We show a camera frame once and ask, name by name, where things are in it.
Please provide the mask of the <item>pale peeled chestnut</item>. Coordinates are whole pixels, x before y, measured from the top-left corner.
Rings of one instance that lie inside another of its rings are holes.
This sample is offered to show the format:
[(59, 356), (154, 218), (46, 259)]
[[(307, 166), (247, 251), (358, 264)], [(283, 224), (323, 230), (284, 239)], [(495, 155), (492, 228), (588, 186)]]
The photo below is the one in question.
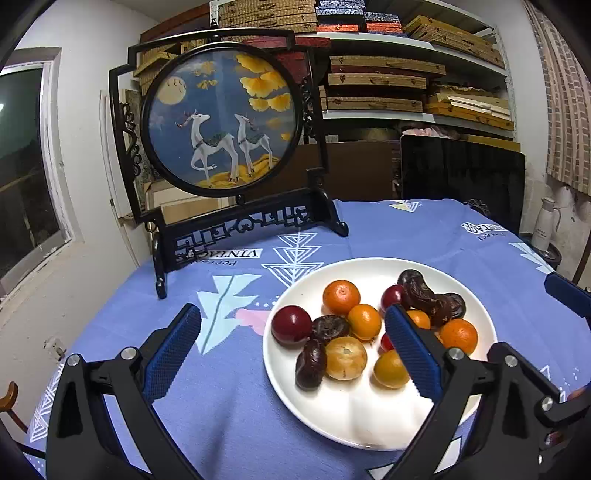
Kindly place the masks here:
[(327, 353), (325, 373), (335, 380), (356, 380), (367, 366), (368, 355), (365, 346), (351, 336), (335, 338), (325, 347), (325, 353)]

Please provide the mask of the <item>dark chestnut on plate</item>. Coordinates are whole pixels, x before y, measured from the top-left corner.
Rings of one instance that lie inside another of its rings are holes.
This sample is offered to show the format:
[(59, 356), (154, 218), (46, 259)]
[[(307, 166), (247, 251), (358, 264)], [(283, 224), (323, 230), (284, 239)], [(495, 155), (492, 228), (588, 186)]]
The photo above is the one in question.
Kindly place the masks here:
[(295, 365), (295, 384), (301, 390), (311, 391), (318, 388), (325, 376), (328, 365), (325, 345), (318, 339), (310, 339), (297, 356)]

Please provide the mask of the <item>window with white frame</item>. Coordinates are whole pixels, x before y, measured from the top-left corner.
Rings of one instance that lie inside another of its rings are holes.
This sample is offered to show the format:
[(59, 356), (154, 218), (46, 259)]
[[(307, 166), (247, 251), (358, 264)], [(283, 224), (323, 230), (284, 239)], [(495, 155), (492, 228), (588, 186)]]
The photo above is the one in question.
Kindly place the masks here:
[(1, 296), (80, 235), (58, 128), (59, 47), (15, 50), (1, 70)]

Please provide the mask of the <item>orange tangerine plate right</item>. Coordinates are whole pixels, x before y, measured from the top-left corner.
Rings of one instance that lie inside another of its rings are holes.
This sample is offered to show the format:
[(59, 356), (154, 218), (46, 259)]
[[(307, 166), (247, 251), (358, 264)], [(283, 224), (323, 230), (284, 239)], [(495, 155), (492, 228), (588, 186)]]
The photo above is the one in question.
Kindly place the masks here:
[(462, 318), (445, 323), (439, 330), (439, 338), (446, 349), (459, 348), (466, 355), (476, 350), (479, 341), (474, 325)]

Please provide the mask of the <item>orange tangerine plate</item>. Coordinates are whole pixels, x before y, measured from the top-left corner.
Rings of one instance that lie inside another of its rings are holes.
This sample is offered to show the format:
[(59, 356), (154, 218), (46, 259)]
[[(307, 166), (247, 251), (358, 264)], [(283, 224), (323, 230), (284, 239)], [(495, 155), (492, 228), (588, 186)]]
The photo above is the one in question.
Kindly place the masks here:
[(439, 330), (439, 338), (446, 349), (459, 348), (466, 355), (476, 350), (479, 341), (474, 325), (462, 318), (445, 323)]
[(339, 279), (325, 287), (322, 303), (332, 314), (346, 316), (353, 307), (361, 303), (361, 294), (354, 283)]

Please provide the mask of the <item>white oval plate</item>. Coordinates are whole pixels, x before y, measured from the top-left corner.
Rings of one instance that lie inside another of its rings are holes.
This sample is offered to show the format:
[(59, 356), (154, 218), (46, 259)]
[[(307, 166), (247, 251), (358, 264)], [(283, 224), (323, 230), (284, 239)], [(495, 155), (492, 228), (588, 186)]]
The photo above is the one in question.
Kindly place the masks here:
[[(478, 331), (472, 353), (483, 360), (497, 340), (494, 323), (482, 302), (461, 281), (431, 266), (397, 258), (360, 258), (326, 265), (297, 280), (276, 301), (276, 309), (300, 306), (318, 318), (324, 312), (322, 292), (335, 280), (348, 280), (358, 287), (365, 304), (379, 307), (381, 296), (406, 269), (420, 271), (436, 293), (457, 293), (466, 303), (466, 319)], [(314, 391), (296, 384), (296, 361), (300, 347), (283, 346), (270, 329), (263, 334), (263, 363), (277, 397), (290, 413), (318, 434), (332, 441), (366, 450), (402, 450), (408, 446), (433, 407), (412, 382), (400, 389), (381, 386), (373, 377), (380, 342), (366, 343), (368, 365), (355, 380), (325, 378)]]

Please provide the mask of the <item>dark red plum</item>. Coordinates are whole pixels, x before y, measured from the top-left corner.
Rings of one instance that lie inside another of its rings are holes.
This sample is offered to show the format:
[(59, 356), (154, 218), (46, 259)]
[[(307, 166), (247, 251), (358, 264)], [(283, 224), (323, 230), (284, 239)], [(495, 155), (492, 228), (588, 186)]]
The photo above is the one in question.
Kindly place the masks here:
[(394, 284), (384, 290), (381, 298), (381, 309), (386, 312), (393, 305), (400, 305), (405, 310), (411, 308), (408, 294), (403, 285)]
[(271, 334), (276, 341), (295, 345), (311, 335), (311, 316), (303, 308), (287, 305), (280, 308), (271, 321)]

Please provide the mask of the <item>dark brown water chestnut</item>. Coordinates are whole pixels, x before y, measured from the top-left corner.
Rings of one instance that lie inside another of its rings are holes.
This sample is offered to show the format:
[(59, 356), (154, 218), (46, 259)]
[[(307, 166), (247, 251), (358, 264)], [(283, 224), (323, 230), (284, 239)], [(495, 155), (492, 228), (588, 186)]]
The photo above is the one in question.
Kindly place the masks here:
[(436, 327), (442, 327), (452, 319), (452, 304), (445, 294), (436, 294), (426, 283), (421, 272), (404, 270), (398, 279), (403, 288), (402, 305), (426, 313)]

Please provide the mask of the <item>orange tangerine plate top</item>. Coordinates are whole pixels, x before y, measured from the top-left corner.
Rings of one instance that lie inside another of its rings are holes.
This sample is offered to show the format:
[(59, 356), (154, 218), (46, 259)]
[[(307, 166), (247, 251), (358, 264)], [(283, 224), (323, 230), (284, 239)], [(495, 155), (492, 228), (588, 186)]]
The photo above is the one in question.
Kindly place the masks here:
[(353, 307), (361, 303), (361, 294), (354, 283), (339, 279), (325, 287), (322, 303), (332, 314), (346, 316)]

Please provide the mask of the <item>small yellow fruit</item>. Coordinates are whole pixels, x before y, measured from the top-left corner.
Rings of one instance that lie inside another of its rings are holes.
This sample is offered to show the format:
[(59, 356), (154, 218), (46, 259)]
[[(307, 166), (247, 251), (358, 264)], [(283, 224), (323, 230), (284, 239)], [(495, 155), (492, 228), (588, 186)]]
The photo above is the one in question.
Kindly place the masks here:
[(403, 388), (410, 375), (396, 350), (382, 354), (374, 365), (374, 377), (382, 386), (390, 389)]

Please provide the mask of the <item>large yellow orange fruit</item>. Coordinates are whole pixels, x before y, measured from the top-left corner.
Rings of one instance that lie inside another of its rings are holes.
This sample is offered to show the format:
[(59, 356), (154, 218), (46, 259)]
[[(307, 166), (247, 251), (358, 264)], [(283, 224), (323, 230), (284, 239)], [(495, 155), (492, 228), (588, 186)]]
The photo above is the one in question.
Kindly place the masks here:
[(431, 319), (427, 313), (417, 309), (407, 310), (406, 313), (419, 328), (431, 329)]

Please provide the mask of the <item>small red tomato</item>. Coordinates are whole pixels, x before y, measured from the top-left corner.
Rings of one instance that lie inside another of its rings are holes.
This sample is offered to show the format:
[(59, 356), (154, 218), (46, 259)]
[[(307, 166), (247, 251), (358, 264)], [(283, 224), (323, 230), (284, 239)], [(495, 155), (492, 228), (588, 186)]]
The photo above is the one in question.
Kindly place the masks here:
[(394, 345), (391, 342), (391, 339), (387, 333), (384, 333), (383, 336), (381, 337), (380, 345), (381, 345), (381, 350), (383, 353), (394, 349)]

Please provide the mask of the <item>round deer art screen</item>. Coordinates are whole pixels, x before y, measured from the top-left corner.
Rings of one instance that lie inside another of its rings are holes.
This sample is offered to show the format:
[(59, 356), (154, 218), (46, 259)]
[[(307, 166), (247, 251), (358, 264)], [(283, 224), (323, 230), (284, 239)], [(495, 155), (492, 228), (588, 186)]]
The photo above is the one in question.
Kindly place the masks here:
[[(219, 28), (129, 47), (110, 70), (116, 154), (135, 222), (151, 236), (155, 291), (235, 234), (322, 224), (346, 236), (325, 192), (328, 148), (315, 70), (287, 61), (314, 50), (287, 29)], [(140, 204), (135, 181), (149, 166), (175, 188), (230, 205), (168, 222)]]

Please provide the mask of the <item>shelf with stacked boxes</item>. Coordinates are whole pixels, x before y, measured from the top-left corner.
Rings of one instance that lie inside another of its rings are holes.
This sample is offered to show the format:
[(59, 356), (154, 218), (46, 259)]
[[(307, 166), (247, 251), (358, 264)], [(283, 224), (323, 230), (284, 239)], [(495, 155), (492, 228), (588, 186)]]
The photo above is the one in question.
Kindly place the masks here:
[(506, 80), (499, 51), (453, 25), (420, 15), (408, 24), (362, 1), (212, 1), (144, 32), (131, 56), (142, 93), (173, 61), (213, 41), (269, 54), (233, 58), (249, 112), (286, 131), (287, 84), (301, 87), (308, 129), (396, 123), (451, 127), (509, 139), (515, 124), (496, 94)]

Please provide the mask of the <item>white thermos bottle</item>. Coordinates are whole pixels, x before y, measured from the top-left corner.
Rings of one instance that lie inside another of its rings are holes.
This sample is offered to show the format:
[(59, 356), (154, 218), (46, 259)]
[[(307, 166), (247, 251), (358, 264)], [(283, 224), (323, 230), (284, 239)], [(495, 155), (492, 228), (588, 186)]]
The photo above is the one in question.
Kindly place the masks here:
[(544, 197), (532, 234), (531, 245), (533, 248), (543, 252), (549, 249), (552, 235), (557, 231), (561, 217), (561, 211), (555, 200)]

